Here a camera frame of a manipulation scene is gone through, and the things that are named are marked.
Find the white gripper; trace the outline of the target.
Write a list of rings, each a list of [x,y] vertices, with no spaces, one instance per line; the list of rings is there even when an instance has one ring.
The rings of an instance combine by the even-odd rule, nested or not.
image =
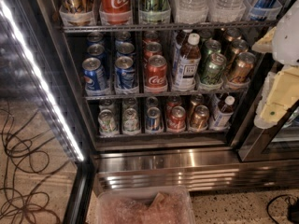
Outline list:
[[[277,27],[253,44],[252,50],[272,52],[275,61],[285,64],[279,72],[268,73],[256,109],[254,125],[269,129],[299,100],[299,0],[279,20]]]

